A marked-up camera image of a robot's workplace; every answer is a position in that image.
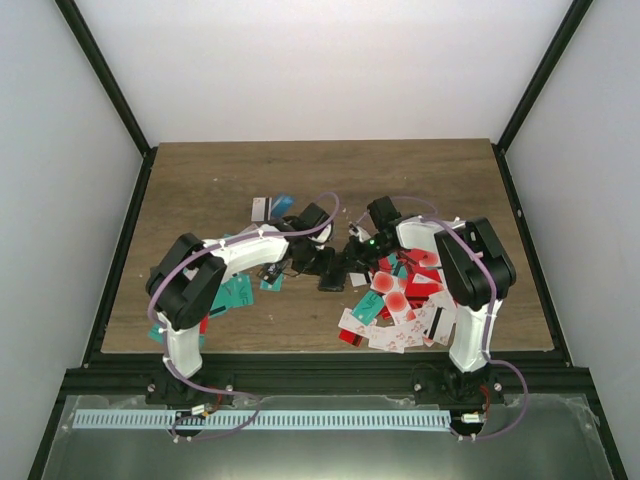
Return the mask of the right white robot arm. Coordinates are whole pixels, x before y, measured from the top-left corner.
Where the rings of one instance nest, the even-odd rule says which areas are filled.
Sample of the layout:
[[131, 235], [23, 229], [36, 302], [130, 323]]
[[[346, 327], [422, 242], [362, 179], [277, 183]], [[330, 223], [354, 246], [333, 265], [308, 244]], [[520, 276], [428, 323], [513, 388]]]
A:
[[486, 217], [444, 221], [403, 216], [388, 196], [371, 202], [365, 215], [376, 233], [369, 234], [360, 220], [349, 224], [346, 258], [352, 266], [367, 266], [402, 250], [436, 253], [433, 268], [456, 306], [444, 389], [451, 400], [468, 402], [488, 381], [495, 318], [516, 282], [516, 269], [496, 231]]

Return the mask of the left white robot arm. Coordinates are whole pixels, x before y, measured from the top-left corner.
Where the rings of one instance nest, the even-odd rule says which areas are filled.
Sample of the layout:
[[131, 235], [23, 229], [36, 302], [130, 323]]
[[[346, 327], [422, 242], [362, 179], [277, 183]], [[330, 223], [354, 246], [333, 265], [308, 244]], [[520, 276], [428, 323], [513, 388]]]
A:
[[145, 285], [147, 315], [162, 329], [163, 363], [172, 374], [170, 393], [181, 403], [204, 392], [200, 324], [224, 283], [258, 266], [287, 265], [314, 257], [333, 230], [339, 208], [327, 213], [310, 203], [298, 216], [271, 220], [220, 239], [181, 235], [153, 267]]

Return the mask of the black leather card holder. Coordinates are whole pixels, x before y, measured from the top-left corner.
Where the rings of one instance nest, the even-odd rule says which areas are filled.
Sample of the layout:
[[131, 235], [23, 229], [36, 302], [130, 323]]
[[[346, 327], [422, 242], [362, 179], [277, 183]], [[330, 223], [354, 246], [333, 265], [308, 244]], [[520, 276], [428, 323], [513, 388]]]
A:
[[329, 270], [320, 276], [317, 288], [321, 292], [343, 292], [346, 277], [344, 268]]

